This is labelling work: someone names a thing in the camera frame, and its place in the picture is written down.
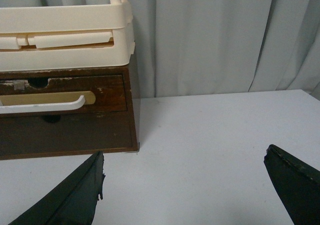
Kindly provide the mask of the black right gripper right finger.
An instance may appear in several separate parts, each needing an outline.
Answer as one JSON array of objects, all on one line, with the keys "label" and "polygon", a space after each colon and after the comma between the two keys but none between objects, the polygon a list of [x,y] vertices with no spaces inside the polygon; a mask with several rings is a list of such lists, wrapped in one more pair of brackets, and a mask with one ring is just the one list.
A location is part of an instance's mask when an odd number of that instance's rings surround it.
[{"label": "black right gripper right finger", "polygon": [[295,225],[320,223],[320,171],[271,144],[264,165],[277,195]]}]

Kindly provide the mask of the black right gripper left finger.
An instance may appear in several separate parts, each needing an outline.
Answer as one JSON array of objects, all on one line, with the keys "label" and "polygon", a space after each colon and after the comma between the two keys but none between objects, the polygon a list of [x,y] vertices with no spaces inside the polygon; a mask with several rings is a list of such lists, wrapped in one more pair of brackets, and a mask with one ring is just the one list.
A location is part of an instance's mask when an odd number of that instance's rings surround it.
[{"label": "black right gripper left finger", "polygon": [[104,155],[98,151],[11,225],[91,225],[103,199]]}]

